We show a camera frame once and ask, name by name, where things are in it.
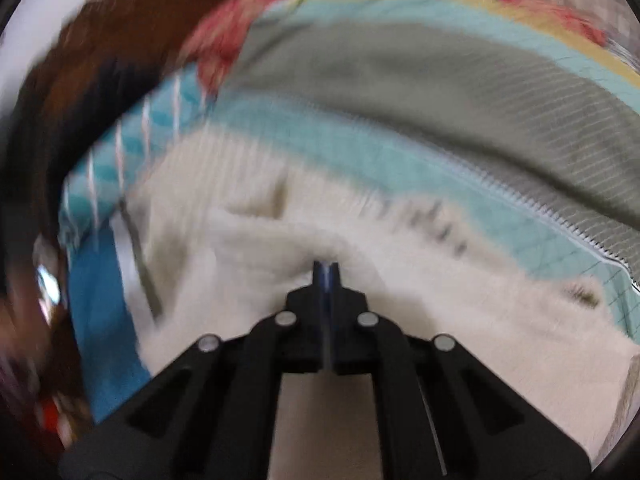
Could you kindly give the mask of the white fluffy fleece garment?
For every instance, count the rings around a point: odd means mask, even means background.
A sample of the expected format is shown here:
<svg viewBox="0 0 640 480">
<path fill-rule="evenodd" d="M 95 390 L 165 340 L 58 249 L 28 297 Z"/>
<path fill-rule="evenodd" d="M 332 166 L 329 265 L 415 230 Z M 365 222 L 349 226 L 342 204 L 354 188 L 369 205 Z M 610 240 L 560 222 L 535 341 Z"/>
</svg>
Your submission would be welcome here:
<svg viewBox="0 0 640 480">
<path fill-rule="evenodd" d="M 149 309 L 134 309 L 151 374 L 199 336 L 246 334 L 316 261 L 406 333 L 460 341 L 599 463 L 639 408 L 639 347 L 593 278 L 536 280 L 422 195 L 386 200 L 217 127 L 177 143 L 127 194 Z"/>
</svg>

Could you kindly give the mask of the multicolour patchwork quilt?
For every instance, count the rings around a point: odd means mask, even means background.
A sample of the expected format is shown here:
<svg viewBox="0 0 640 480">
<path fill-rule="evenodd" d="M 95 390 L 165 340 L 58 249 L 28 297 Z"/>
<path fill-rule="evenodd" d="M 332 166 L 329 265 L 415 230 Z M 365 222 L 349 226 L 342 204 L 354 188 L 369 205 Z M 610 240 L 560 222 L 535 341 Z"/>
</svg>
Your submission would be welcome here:
<svg viewBox="0 0 640 480">
<path fill-rule="evenodd" d="M 149 380 L 108 219 L 205 119 L 388 192 L 439 192 L 537 278 L 594 273 L 639 333 L 639 76 L 504 1 L 276 0 L 160 78 L 105 67 L 58 212 L 90 410 Z"/>
</svg>

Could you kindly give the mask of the brown carved wooden headboard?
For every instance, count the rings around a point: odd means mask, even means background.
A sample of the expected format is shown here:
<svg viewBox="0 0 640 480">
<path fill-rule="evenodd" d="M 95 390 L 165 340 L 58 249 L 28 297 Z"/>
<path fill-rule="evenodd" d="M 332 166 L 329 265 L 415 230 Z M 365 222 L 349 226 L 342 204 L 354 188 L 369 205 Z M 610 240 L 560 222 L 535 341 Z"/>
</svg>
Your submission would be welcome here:
<svg viewBox="0 0 640 480">
<path fill-rule="evenodd" d="M 91 145 L 177 64 L 224 0 L 88 0 L 27 74 L 3 139 L 1 199 L 21 226 L 58 238 L 63 182 Z"/>
</svg>

